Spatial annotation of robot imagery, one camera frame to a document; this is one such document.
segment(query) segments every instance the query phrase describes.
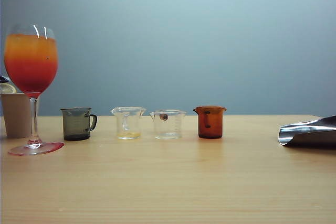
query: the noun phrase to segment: orange liquid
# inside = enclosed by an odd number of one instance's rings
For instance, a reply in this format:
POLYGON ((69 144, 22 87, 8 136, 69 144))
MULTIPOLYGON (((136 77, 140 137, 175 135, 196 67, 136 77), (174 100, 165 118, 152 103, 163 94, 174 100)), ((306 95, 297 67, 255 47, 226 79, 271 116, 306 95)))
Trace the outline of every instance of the orange liquid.
POLYGON ((36 35, 11 34, 6 39, 4 60, 15 85, 29 97, 37 98, 56 75, 56 41, 36 35))

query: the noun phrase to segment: red glass base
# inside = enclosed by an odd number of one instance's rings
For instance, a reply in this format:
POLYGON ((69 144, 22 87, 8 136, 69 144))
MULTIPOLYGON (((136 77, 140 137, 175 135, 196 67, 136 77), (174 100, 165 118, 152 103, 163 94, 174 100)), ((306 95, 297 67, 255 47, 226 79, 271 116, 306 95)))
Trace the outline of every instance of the red glass base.
POLYGON ((39 144, 26 144, 11 149, 8 153, 16 156, 27 156, 54 152, 64 146, 64 143, 39 143, 39 144))

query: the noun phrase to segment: beige cup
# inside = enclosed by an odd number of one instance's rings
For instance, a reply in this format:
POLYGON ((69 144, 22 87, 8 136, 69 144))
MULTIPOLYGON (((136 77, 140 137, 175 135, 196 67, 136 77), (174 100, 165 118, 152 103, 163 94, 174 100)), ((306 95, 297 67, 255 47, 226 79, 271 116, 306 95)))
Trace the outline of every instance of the beige cup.
POLYGON ((1 94, 1 101, 7 137, 29 137, 32 121, 28 96, 23 93, 1 94))

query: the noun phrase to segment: lemon slice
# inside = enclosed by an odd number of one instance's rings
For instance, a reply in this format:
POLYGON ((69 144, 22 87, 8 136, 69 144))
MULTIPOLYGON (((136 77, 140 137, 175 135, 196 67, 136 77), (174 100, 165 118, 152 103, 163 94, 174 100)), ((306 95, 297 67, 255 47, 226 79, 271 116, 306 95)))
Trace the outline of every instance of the lemon slice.
POLYGON ((0 93, 1 94, 14 94, 16 93, 16 89, 13 85, 10 85, 9 83, 1 83, 0 84, 0 93))

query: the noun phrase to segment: wine glass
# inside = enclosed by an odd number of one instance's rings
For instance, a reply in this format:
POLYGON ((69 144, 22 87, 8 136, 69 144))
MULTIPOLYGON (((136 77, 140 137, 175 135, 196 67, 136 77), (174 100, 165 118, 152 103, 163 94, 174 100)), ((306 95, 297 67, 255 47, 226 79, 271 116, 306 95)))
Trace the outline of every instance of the wine glass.
POLYGON ((58 66, 53 31, 37 25, 12 26, 7 33, 4 60, 11 80, 29 97, 32 112, 29 141, 9 153, 25 156, 49 153, 63 147, 64 143, 43 142, 37 132, 37 98, 52 83, 58 66))

